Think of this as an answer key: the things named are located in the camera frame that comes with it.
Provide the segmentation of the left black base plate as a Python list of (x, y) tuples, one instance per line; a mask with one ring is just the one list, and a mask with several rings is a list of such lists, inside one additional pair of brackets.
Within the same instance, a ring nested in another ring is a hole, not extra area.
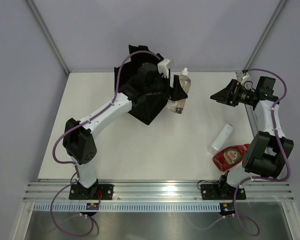
[(85, 188), (81, 184), (74, 184), (70, 187), (70, 200), (112, 200), (113, 184), (97, 184)]

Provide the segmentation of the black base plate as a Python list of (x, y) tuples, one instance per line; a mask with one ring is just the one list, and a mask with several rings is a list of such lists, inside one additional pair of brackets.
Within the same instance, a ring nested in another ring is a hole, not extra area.
[(113, 184), (97, 184), (85, 188), (81, 184), (74, 184), (70, 187), (70, 200), (112, 200)]
[(200, 185), (202, 200), (233, 200), (235, 190), (235, 187), (229, 185), (222, 187), (212, 183)]

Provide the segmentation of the white frosted bottle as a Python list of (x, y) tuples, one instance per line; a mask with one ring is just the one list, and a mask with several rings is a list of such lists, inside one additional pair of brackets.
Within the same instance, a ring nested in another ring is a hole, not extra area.
[(233, 130), (234, 127), (231, 124), (225, 124), (218, 135), (215, 137), (215, 139), (212, 141), (207, 151), (212, 155), (217, 154), (221, 150), (226, 140), (232, 134)]

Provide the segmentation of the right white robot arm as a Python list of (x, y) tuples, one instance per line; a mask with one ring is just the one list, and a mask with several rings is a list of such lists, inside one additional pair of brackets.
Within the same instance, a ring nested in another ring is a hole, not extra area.
[(258, 132), (242, 154), (241, 167), (227, 170), (217, 182), (216, 192), (223, 199), (237, 194), (247, 181), (286, 181), (290, 177), (288, 157), (294, 142), (286, 138), (278, 115), (281, 98), (274, 95), (275, 78), (261, 76), (254, 90), (232, 79), (222, 90), (210, 96), (218, 103), (235, 107), (252, 106)]

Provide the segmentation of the red dish soap bottle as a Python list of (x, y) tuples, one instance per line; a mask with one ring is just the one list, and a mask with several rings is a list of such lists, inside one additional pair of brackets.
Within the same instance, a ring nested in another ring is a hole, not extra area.
[(243, 145), (233, 145), (226, 147), (215, 156), (213, 156), (212, 161), (221, 172), (226, 172), (232, 167), (235, 167), (236, 165), (241, 163), (249, 146), (250, 144), (246, 143)]

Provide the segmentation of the aluminium mounting rail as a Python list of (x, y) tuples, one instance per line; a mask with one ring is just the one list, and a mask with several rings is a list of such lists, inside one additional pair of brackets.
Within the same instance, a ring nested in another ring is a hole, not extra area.
[[(24, 202), (50, 201), (66, 182), (30, 182)], [(113, 202), (198, 202), (202, 195), (196, 182), (113, 182)], [(292, 202), (294, 194), (284, 182), (248, 182), (246, 200), (252, 202)]]

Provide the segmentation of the amber soap bottle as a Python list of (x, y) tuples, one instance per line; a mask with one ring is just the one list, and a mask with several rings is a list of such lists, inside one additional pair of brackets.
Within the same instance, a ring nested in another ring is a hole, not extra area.
[(179, 75), (173, 76), (173, 83), (170, 88), (166, 107), (176, 114), (182, 114), (190, 87), (191, 79), (189, 78), (189, 69), (185, 67)]

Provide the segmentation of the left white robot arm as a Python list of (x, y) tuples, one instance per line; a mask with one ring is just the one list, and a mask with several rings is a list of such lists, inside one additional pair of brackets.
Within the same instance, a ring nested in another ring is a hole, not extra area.
[(149, 125), (168, 101), (188, 98), (180, 83), (189, 74), (188, 68), (174, 75), (171, 83), (170, 64), (169, 59), (158, 64), (143, 63), (104, 107), (81, 120), (70, 118), (66, 122), (62, 145), (74, 161), (77, 173), (76, 183), (70, 188), (71, 200), (112, 199), (111, 185), (99, 185), (93, 167), (98, 152), (95, 138), (103, 129), (126, 113)]

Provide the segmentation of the black canvas bag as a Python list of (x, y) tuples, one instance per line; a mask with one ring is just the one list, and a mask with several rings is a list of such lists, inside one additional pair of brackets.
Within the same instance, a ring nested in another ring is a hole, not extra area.
[(155, 78), (159, 76), (157, 64), (164, 58), (159, 53), (150, 54), (145, 45), (129, 45), (128, 49), (130, 54), (140, 53), (131, 56), (121, 70), (114, 68), (114, 81), (119, 82), (118, 92), (132, 101), (132, 109), (128, 113), (149, 125), (168, 102), (167, 97), (155, 92)]

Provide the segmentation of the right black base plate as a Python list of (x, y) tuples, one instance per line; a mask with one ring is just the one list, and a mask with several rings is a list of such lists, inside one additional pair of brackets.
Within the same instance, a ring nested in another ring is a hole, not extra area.
[(202, 200), (233, 200), (235, 190), (235, 187), (229, 185), (222, 187), (212, 183), (200, 185)]

